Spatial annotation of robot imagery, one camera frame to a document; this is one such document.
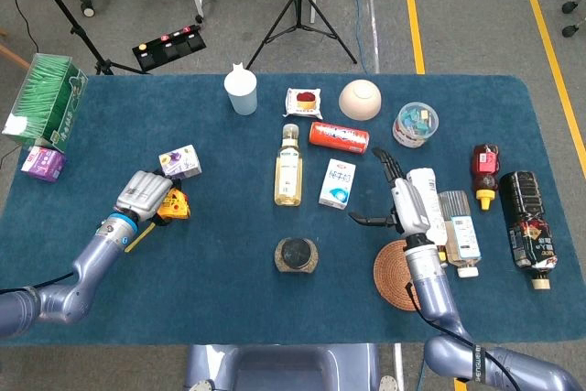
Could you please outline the right five-finger robot hand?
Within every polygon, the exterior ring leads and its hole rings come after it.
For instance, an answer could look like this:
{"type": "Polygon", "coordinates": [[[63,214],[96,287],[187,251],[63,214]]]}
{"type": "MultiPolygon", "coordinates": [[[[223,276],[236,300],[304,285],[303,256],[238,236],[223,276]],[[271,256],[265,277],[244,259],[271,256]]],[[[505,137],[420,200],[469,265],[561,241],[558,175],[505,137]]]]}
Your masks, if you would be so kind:
{"type": "Polygon", "coordinates": [[[409,248],[431,245],[432,241],[427,237],[430,221],[418,190],[407,180],[399,163],[388,152],[374,147],[373,154],[384,167],[394,207],[386,217],[364,217],[356,212],[350,212],[349,216],[362,226],[395,227],[409,248]]]}

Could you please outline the left five-finger robot hand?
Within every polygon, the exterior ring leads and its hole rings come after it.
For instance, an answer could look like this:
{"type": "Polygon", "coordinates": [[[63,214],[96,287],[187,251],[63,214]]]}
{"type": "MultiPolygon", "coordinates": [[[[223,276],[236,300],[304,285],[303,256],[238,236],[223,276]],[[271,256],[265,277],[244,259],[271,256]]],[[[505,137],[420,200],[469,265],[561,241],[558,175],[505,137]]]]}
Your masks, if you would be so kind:
{"type": "Polygon", "coordinates": [[[157,214],[157,210],[171,189],[181,190],[180,179],[170,179],[161,172],[138,170],[118,195],[114,210],[136,224],[157,214]]]}

